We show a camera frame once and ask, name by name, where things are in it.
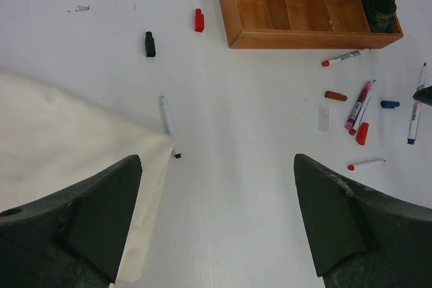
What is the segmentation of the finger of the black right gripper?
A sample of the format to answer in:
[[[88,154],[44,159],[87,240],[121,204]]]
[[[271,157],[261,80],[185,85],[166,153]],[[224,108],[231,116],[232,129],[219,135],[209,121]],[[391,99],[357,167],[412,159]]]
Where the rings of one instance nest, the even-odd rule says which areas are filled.
[[[423,87],[417,90],[412,97],[420,103],[432,106],[432,86]]]

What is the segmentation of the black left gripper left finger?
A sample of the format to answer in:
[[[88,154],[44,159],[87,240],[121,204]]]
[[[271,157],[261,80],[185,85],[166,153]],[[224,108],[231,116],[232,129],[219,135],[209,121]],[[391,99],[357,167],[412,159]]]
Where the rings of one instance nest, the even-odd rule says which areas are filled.
[[[116,282],[140,187],[139,156],[1,213],[2,287]]]

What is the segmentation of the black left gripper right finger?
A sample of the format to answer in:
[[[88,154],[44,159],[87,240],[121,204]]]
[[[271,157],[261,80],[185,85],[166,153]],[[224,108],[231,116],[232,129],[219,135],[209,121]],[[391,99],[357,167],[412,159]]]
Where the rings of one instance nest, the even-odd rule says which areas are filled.
[[[326,287],[430,287],[431,209],[344,177],[305,154],[294,177]]]

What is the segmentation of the blue pen cap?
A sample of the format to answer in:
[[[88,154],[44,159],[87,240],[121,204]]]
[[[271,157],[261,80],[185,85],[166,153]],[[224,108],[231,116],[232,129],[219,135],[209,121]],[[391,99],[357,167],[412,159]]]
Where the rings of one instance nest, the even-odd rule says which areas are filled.
[[[400,106],[400,102],[394,100],[382,100],[380,105],[383,109],[396,109]]]

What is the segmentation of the white marker blue end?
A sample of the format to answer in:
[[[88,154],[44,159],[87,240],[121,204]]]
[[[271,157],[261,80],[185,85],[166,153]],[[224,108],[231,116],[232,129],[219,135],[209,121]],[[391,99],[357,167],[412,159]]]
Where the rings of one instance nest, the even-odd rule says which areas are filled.
[[[416,87],[416,91],[422,90],[425,85],[427,75],[427,64],[424,63],[422,66],[422,70],[419,75],[419,81],[418,85]],[[407,143],[409,145],[414,145],[416,141],[418,126],[419,126],[419,118],[420,118],[420,109],[421,109],[421,103],[414,99],[413,107],[412,107],[412,113],[410,117],[410,125],[408,130],[408,137],[407,137]]]

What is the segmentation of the large red pen cap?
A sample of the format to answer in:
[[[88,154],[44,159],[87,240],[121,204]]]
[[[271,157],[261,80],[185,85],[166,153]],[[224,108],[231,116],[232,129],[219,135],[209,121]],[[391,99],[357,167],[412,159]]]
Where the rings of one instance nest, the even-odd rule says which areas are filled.
[[[358,131],[356,133],[356,142],[361,145],[364,146],[367,140],[367,135],[368,135],[368,131],[369,131],[369,124],[364,122],[362,123],[359,128]]]

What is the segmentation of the white marker red end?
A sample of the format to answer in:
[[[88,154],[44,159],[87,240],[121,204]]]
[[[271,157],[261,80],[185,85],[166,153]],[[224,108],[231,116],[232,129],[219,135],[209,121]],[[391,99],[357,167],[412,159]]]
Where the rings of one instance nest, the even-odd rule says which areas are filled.
[[[345,53],[343,55],[339,55],[337,57],[334,57],[334,58],[322,61],[321,62],[321,66],[322,67],[329,67],[331,65],[334,65],[334,64],[337,64],[337,63],[341,63],[341,62],[346,61],[348,59],[359,57],[361,55],[364,55],[364,54],[368,53],[369,51],[370,51],[370,49],[366,48],[366,49],[360,49],[360,50],[352,51],[352,52],[349,52],[349,53]]]

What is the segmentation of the white marker black end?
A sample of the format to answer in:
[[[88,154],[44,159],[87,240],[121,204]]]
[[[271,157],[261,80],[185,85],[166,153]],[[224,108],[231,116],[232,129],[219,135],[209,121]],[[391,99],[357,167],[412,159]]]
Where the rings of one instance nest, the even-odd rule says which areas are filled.
[[[176,134],[176,129],[173,122],[171,110],[169,107],[169,103],[165,96],[161,96],[160,102],[161,102],[161,112],[165,123],[166,132],[168,135],[170,135],[176,140],[177,134]],[[178,142],[176,142],[176,145],[173,147],[172,155],[175,159],[180,159],[182,157],[182,151],[180,150]]]

